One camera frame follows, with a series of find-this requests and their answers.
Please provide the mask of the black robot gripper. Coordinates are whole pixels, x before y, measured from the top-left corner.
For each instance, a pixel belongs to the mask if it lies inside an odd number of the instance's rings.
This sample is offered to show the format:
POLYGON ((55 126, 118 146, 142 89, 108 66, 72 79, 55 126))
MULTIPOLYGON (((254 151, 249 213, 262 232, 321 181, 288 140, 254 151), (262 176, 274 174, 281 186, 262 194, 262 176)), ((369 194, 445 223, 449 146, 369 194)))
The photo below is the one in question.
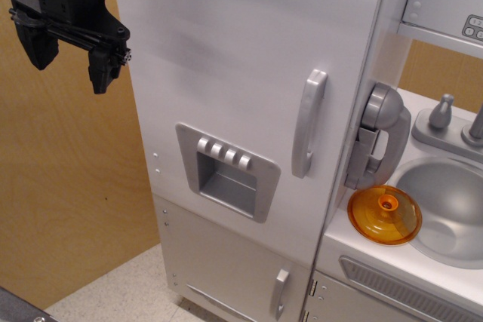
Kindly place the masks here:
POLYGON ((88 52, 95 94, 104 94, 131 59, 129 30, 107 10, 105 0, 11 0, 17 36, 38 70, 49 66, 62 40, 88 52))

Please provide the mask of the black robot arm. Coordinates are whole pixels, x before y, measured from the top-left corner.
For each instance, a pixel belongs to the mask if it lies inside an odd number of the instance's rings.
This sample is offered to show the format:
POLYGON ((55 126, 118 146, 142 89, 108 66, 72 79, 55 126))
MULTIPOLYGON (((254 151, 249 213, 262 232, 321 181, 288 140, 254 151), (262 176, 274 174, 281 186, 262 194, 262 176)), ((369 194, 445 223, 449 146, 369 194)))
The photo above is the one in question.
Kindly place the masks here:
POLYGON ((104 94, 131 59, 129 29, 106 7, 106 0, 11 0, 17 37, 30 62, 45 69, 59 53, 59 41, 88 52, 95 94, 104 94))

